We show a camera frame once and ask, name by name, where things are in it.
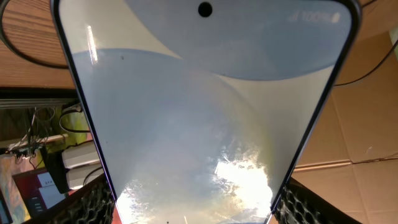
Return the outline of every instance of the phone screen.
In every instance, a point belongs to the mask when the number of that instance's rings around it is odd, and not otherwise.
[[[346,4],[55,1],[123,223],[266,222],[356,32]]]

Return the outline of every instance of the smartphone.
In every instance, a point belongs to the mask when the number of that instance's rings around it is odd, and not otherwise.
[[[354,41],[354,0],[53,0],[123,223],[267,223]]]

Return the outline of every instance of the phone frame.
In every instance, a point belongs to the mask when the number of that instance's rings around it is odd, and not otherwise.
[[[67,60],[68,66],[69,66],[69,70],[72,74],[73,82],[77,88],[78,97],[81,102],[82,109],[84,111],[86,119],[88,121],[88,126],[90,127],[90,131],[93,136],[94,144],[96,146],[96,149],[97,149],[97,152],[99,155],[99,159],[104,168],[104,173],[105,173],[106,179],[109,182],[109,187],[111,189],[113,198],[115,199],[115,201],[117,201],[117,199],[118,199],[117,194],[114,190],[111,176],[108,172],[108,167],[106,166],[106,163],[105,163],[105,159],[104,159],[104,155],[101,150],[100,142],[98,141],[98,137],[97,137],[97,134],[95,131],[95,126],[93,124],[93,120],[91,119],[90,111],[88,109],[88,105],[87,105],[87,102],[86,102],[86,99],[85,99],[85,96],[83,93],[83,89],[81,87],[81,83],[78,78],[78,73],[77,73],[75,64],[73,62],[73,57],[70,52],[67,38],[65,36],[65,32],[63,30],[62,23],[60,20],[60,16],[59,16],[59,2],[60,1],[61,0],[51,0],[51,13],[52,13],[53,22],[55,24],[55,29],[57,31],[58,38],[60,39],[60,43],[61,43],[63,52],[65,54],[65,58]],[[349,13],[351,15],[351,29],[349,31],[349,34],[348,34],[347,40],[343,46],[343,49],[341,50],[340,55],[335,63],[335,67],[333,68],[333,71],[325,85],[325,89],[323,90],[323,92],[321,94],[320,100],[319,100],[317,106],[315,107],[315,111],[313,112],[310,122],[304,132],[303,138],[300,141],[300,144],[298,145],[298,148],[297,148],[296,153],[292,159],[292,162],[289,165],[289,169],[279,187],[277,195],[275,196],[275,200],[271,204],[272,213],[275,212],[276,206],[280,200],[280,195],[282,193],[282,190],[283,190],[284,186],[286,185],[286,183],[289,181],[289,178],[292,175],[294,167],[295,167],[299,157],[301,156],[303,149],[305,148],[305,146],[307,144],[308,137],[311,135],[311,133],[313,131],[313,127],[315,126],[315,123],[318,120],[319,114],[322,112],[323,106],[329,97],[331,89],[333,88],[333,85],[335,84],[338,74],[339,74],[342,66],[344,65],[344,62],[347,58],[349,51],[351,50],[352,44],[355,41],[356,35],[357,35],[360,25],[361,25],[362,10],[361,10],[361,6],[357,2],[357,0],[327,0],[327,1],[339,2],[349,10]]]

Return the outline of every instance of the wood grain panel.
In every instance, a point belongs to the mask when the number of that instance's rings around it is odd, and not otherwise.
[[[49,63],[65,65],[55,31],[49,0],[11,0],[2,20],[10,41],[25,54]],[[0,85],[74,88],[68,70],[41,67],[14,55],[0,43]]]

